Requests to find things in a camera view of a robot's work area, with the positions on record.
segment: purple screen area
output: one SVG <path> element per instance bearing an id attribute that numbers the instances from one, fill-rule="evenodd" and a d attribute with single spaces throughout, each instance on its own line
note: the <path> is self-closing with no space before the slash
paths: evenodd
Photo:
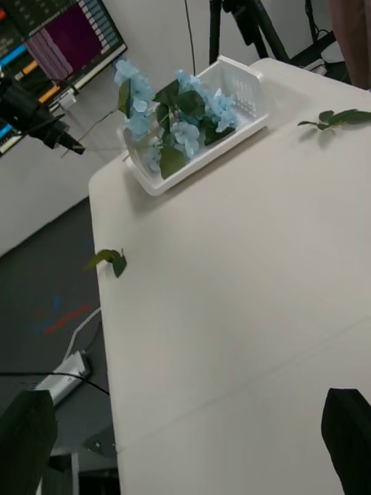
<path id="1" fill-rule="evenodd" d="M 100 40 L 78 5 L 51 22 L 46 31 L 72 66 L 73 72 L 85 67 L 102 50 Z"/>

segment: electrical cable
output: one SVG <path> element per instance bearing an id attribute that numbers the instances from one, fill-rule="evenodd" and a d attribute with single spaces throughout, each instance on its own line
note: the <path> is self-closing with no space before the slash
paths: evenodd
<path id="1" fill-rule="evenodd" d="M 110 395 L 110 392 L 107 391 L 105 388 L 100 387 L 99 385 L 95 384 L 93 381 L 87 380 L 85 377 L 81 377 L 77 374 L 72 374 L 72 373 L 57 373 L 54 371 L 26 371 L 26 372 L 0 372 L 0 378 L 1 377 L 47 377 L 48 375 L 55 375 L 55 376 L 61 376 L 61 377 L 73 377 L 77 378 L 77 380 L 81 380 L 87 384 L 89 384 L 91 387 L 96 388 L 100 392 L 103 392 L 106 395 Z"/>
<path id="2" fill-rule="evenodd" d="M 189 41 L 191 43 L 193 75 L 195 76 L 196 75 L 195 47 L 193 45 L 193 35 L 192 35 L 191 21 L 190 21 L 190 18 L 189 18 L 188 0 L 184 0 L 184 5 L 185 5 L 185 13 L 186 13 L 186 16 L 187 16 L 187 25 L 188 25 L 188 31 L 189 31 Z"/>
<path id="3" fill-rule="evenodd" d="M 74 330 L 70 343 L 67 347 L 66 354 L 64 355 L 64 358 L 62 359 L 62 362 L 65 361 L 70 357 L 71 350 L 73 349 L 73 345 L 75 344 L 75 340 L 79 332 L 89 323 L 91 319 L 93 319 L 98 313 L 100 312 L 100 308 L 97 308 L 95 311 L 93 311 L 82 323 L 79 325 L 76 330 Z"/>

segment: flower stem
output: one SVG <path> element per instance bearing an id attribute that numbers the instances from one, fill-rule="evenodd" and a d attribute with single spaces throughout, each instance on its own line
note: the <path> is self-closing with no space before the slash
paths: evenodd
<path id="1" fill-rule="evenodd" d="M 83 134 L 77 141 L 81 141 L 82 139 L 86 138 L 88 134 L 90 134 L 93 129 L 98 125 L 100 124 L 101 122 L 103 122 L 106 118 L 108 118 L 110 115 L 114 114 L 114 112 L 117 111 L 117 108 L 115 108 L 114 110 L 110 110 L 107 114 L 105 114 L 102 118 L 99 119 L 99 121 L 96 121 L 93 123 L 93 125 L 91 125 L 87 131 L 85 132 L 85 134 Z M 73 147 L 74 149 L 88 149 L 88 148 L 85 148 L 85 146 L 74 146 Z M 60 158 L 64 158 L 66 156 L 66 154 L 68 153 L 69 149 L 67 149 Z"/>

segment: blue flower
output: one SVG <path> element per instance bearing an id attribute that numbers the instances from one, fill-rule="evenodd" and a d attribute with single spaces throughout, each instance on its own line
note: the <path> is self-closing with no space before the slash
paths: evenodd
<path id="1" fill-rule="evenodd" d="M 133 99 L 133 107 L 136 111 L 147 111 L 154 94 L 155 90 L 149 86 L 147 77 L 141 74 L 135 74 L 131 78 L 131 97 Z"/>
<path id="2" fill-rule="evenodd" d="M 131 106 L 139 113 L 146 112 L 155 90 L 135 65 L 126 59 L 119 59 L 115 65 L 114 82 L 121 86 L 127 80 L 131 82 Z"/>
<path id="3" fill-rule="evenodd" d="M 216 132 L 223 132 L 228 127 L 236 128 L 238 125 L 238 117 L 233 111 L 234 100 L 232 96 L 227 97 L 219 89 L 212 101 L 210 102 L 210 109 L 208 109 L 209 116 L 212 120 L 218 124 Z"/>
<path id="4" fill-rule="evenodd" d="M 153 138 L 149 142 L 149 147 L 143 153 L 143 161 L 145 165 L 153 172 L 160 173 L 160 160 L 161 160 L 161 152 L 160 146 L 161 141 L 158 138 Z"/>
<path id="5" fill-rule="evenodd" d="M 186 91 L 197 91 L 202 99 L 205 100 L 205 98 L 207 98 L 208 91 L 198 77 L 187 74 L 184 70 L 177 70 L 175 76 L 179 81 L 181 93 L 185 93 Z"/>
<path id="6" fill-rule="evenodd" d="M 114 66 L 114 70 L 114 82 L 118 86 L 121 86 L 126 80 L 139 74 L 137 67 L 126 59 L 119 59 Z"/>
<path id="7" fill-rule="evenodd" d="M 177 143 L 184 145 L 185 153 L 193 158 L 199 151 L 199 129 L 188 122 L 176 122 L 171 128 Z"/>
<path id="8" fill-rule="evenodd" d="M 131 136 L 135 141 L 141 141 L 148 133 L 150 125 L 149 116 L 147 113 L 131 111 L 131 116 L 128 120 L 127 127 L 131 132 Z"/>

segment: white plastic basket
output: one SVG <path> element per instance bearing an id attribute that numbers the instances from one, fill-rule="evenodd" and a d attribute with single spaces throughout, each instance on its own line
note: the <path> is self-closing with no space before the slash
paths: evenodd
<path id="1" fill-rule="evenodd" d="M 160 175 L 152 175 L 141 163 L 138 154 L 131 153 L 127 164 L 137 181 L 151 196 L 163 194 L 167 189 L 180 183 L 244 139 L 255 134 L 267 123 L 269 110 L 262 86 L 262 73 L 235 60 L 220 56 L 212 66 L 199 75 L 199 78 L 205 81 L 213 92 L 221 88 L 226 96 L 234 96 L 239 125 L 233 134 L 217 142 L 214 146 L 206 148 L 204 153 L 196 156 L 185 167 L 167 179 L 163 179 Z"/>

